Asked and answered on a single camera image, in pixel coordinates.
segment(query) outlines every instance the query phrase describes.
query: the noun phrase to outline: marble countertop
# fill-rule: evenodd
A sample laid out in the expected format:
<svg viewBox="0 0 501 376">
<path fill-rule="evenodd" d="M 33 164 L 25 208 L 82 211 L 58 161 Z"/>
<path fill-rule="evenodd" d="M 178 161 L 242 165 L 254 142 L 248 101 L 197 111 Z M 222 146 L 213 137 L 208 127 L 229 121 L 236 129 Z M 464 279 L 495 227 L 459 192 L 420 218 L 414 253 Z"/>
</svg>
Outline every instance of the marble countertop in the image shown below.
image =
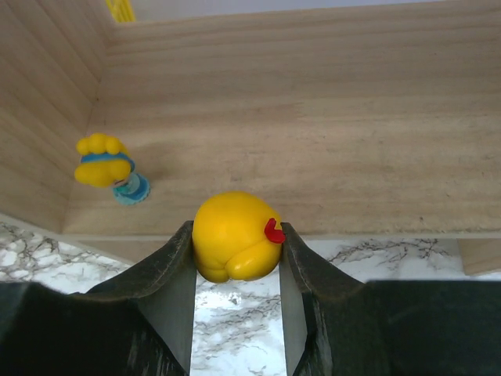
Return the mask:
<svg viewBox="0 0 501 376">
<path fill-rule="evenodd" d="M 454 240 L 312 240 L 308 246 L 361 281 L 466 279 Z M 86 292 L 128 265 L 0 224 L 0 280 L 33 280 Z M 501 273 L 476 279 L 501 280 Z M 192 376 L 284 376 L 279 274 L 211 284 L 198 277 Z"/>
</svg>

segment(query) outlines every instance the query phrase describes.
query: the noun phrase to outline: wooden panel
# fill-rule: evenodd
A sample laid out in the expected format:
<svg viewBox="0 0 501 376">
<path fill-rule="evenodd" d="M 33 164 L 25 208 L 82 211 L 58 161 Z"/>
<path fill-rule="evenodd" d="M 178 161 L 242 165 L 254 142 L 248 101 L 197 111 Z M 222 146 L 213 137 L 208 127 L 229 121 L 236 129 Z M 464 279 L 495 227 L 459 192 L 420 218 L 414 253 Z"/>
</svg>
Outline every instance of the wooden panel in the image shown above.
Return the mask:
<svg viewBox="0 0 501 376">
<path fill-rule="evenodd" d="M 160 249 L 167 241 L 83 240 L 79 243 L 89 247 L 90 251 L 135 264 Z"/>
<path fill-rule="evenodd" d="M 120 137 L 152 193 L 126 208 L 76 185 L 65 233 L 173 234 L 225 190 L 263 197 L 303 235 L 500 232 L 500 7 L 119 29 L 89 132 Z"/>
<path fill-rule="evenodd" d="M 501 240 L 459 240 L 464 272 L 467 275 L 486 274 L 501 270 Z"/>
<path fill-rule="evenodd" d="M 86 33 L 67 37 L 65 17 L 79 31 L 90 21 L 58 2 L 0 0 L 0 212 L 54 233 L 105 63 Z"/>
</svg>

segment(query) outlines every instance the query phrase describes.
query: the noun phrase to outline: yellow hair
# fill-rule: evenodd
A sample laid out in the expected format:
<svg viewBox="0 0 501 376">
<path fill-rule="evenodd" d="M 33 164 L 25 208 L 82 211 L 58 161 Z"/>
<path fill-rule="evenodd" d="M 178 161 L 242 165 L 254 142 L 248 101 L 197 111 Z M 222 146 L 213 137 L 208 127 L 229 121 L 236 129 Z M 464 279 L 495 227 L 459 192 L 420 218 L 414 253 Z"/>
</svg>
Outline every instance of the yellow hair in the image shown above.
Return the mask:
<svg viewBox="0 0 501 376">
<path fill-rule="evenodd" d="M 94 133 L 78 141 L 77 151 L 80 155 L 87 154 L 118 154 L 129 155 L 119 139 L 102 133 Z M 112 161 L 97 161 L 80 164 L 75 170 L 75 179 L 83 184 L 99 188 L 111 186 L 116 180 L 128 178 L 131 173 L 131 164 L 123 159 Z"/>
</svg>

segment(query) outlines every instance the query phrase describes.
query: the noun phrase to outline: toy figurine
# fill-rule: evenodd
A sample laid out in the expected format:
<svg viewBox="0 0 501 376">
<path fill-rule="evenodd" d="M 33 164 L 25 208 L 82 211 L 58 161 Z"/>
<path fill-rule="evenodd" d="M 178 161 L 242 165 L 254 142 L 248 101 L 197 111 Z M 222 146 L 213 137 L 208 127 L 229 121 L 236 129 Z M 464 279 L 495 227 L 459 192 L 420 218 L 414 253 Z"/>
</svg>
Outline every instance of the toy figurine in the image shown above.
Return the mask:
<svg viewBox="0 0 501 376">
<path fill-rule="evenodd" d="M 100 188 L 112 187 L 122 205 L 143 201 L 150 193 L 148 180 L 134 172 L 135 163 L 119 139 L 94 133 L 78 141 L 77 151 L 82 156 L 75 170 L 75 179 Z"/>
<path fill-rule="evenodd" d="M 210 282 L 256 280 L 279 262 L 285 235 L 279 214 L 244 192 L 221 193 L 207 200 L 195 216 L 196 267 Z"/>
</svg>

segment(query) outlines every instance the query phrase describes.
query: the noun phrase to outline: white wall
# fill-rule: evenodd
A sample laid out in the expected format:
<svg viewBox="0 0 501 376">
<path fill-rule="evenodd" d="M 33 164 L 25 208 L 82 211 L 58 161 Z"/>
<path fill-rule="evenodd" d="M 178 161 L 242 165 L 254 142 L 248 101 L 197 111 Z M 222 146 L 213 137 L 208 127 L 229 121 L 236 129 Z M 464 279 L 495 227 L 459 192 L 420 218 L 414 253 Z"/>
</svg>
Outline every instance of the white wall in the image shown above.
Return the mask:
<svg viewBox="0 0 501 376">
<path fill-rule="evenodd" d="M 174 20 L 217 14 L 270 10 L 401 4 L 426 0 L 131 0 L 138 20 Z"/>
</svg>

